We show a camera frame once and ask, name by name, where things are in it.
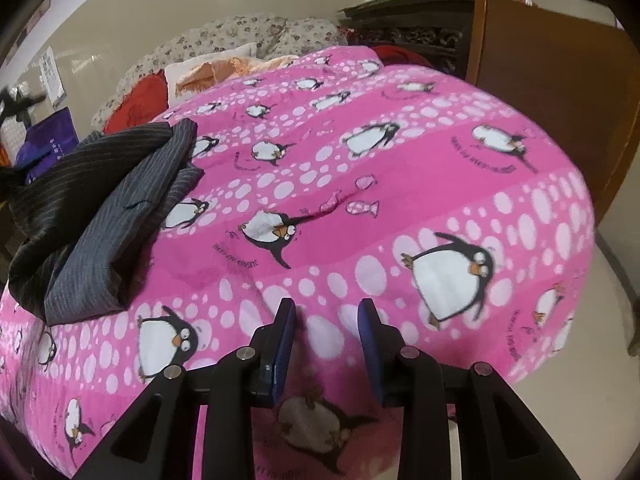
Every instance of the red pillow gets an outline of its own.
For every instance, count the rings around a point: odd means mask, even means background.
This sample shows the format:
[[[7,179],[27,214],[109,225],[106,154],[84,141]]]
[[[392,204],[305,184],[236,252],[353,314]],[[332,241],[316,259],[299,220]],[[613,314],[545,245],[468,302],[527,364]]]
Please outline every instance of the red pillow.
[[[146,124],[169,108],[164,70],[143,77],[124,98],[102,131],[115,134],[132,126]]]

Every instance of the white pillow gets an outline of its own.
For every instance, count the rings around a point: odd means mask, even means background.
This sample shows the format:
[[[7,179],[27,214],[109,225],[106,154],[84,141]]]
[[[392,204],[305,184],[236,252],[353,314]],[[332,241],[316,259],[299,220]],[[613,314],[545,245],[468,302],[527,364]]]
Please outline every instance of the white pillow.
[[[235,56],[255,57],[257,52],[257,45],[255,43],[247,43],[241,45],[233,50],[224,50],[222,52],[215,52],[212,54],[203,54],[202,56],[191,57],[181,63],[171,63],[164,69],[164,77],[166,78],[166,85],[169,94],[169,108],[178,105],[187,99],[197,95],[197,92],[185,91],[181,95],[175,94],[175,84],[187,75],[191,70],[200,66],[208,61],[214,61],[217,59],[228,59]]]

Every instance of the purple bag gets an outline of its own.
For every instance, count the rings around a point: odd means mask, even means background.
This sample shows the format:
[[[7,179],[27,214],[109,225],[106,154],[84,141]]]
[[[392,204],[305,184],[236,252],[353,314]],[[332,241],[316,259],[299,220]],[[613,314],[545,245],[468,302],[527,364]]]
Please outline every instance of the purple bag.
[[[24,168],[40,159],[27,173],[26,183],[30,184],[77,145],[78,136],[69,108],[62,108],[27,130],[24,144],[15,157],[15,166]]]

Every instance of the gray striped fabric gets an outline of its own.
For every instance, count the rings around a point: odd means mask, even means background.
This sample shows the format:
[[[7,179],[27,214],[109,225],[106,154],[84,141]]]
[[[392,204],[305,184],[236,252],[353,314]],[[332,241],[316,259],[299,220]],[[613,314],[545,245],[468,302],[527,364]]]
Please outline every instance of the gray striped fabric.
[[[24,189],[12,213],[28,240],[9,268],[20,306],[49,326],[122,310],[138,255],[203,171],[197,124],[92,134]]]

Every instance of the pink fish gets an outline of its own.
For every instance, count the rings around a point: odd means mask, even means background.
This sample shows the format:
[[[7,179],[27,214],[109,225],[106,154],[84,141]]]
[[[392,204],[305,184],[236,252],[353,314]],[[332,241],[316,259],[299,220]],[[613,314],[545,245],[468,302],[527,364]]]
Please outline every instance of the pink fish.
[[[354,200],[347,204],[347,213],[350,215],[361,215],[363,213],[371,213],[373,218],[378,216],[378,208],[380,207],[380,200],[376,200],[374,203],[367,204],[362,200]]]
[[[373,175],[365,175],[361,176],[358,180],[356,180],[356,187],[362,191],[367,189],[368,187],[373,186],[373,184],[377,184],[378,181]]]
[[[331,213],[338,207],[338,193],[341,189],[336,189],[325,203],[320,206],[321,213]]]

